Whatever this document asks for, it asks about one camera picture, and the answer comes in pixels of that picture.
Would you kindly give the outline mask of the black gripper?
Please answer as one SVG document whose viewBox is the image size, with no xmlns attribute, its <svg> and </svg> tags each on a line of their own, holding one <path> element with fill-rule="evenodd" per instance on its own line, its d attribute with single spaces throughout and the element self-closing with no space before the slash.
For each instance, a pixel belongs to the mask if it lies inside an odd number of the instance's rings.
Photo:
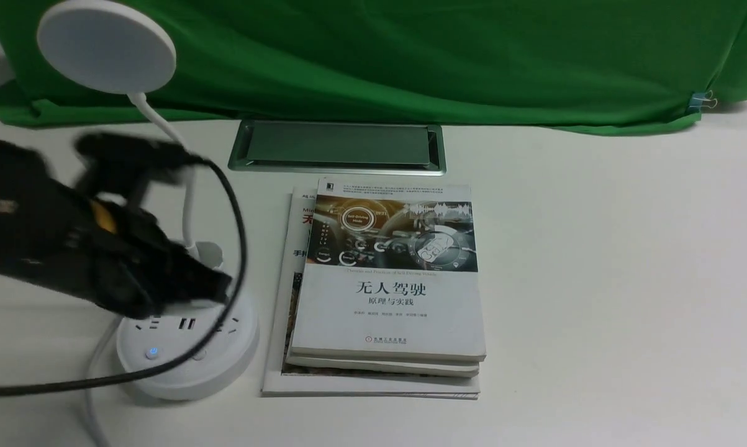
<svg viewBox="0 0 747 447">
<path fill-rule="evenodd" d="M 227 301 L 223 257 L 193 258 L 157 219 L 115 202 L 59 205 L 59 291 L 129 318 Z"/>
</svg>

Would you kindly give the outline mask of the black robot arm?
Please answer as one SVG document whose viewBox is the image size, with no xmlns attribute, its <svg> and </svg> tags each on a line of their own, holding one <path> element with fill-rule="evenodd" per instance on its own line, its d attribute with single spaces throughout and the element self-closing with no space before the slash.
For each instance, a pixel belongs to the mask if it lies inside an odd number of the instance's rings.
<svg viewBox="0 0 747 447">
<path fill-rule="evenodd" d="M 149 184 L 175 186 L 197 158 L 174 142 L 94 132 L 77 138 L 73 186 L 37 150 L 0 140 L 0 275 L 133 319 L 223 304 L 228 274 L 193 258 L 141 207 Z"/>
</svg>

